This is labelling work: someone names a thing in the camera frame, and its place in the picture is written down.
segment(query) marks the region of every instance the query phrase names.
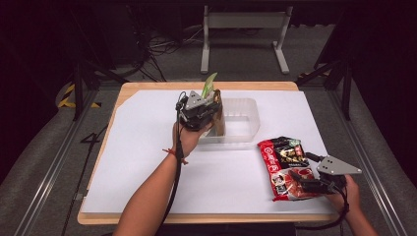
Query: plastic container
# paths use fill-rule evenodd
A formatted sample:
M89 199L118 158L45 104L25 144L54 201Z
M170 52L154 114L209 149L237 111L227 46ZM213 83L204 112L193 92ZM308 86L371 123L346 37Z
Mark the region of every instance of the plastic container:
M223 98L225 136L215 136L214 129L199 139L199 145L249 143L260 129L257 102L252 98Z

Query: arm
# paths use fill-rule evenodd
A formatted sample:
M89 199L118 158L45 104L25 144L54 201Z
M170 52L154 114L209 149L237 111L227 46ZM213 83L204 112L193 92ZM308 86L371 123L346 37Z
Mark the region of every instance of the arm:
M346 221L353 235L378 235L368 218L365 216L360 205L359 187L350 175L346 175L347 201L349 212L346 214ZM338 212L343 208L343 198L340 194L326 195Z
M201 129L199 132L182 130L180 139L184 156L188 156L196 147L200 135L206 130ZM172 130L174 150L176 131L174 124ZM175 155L171 153L166 155L126 204L113 235L154 235L165 214L174 183L176 164Z

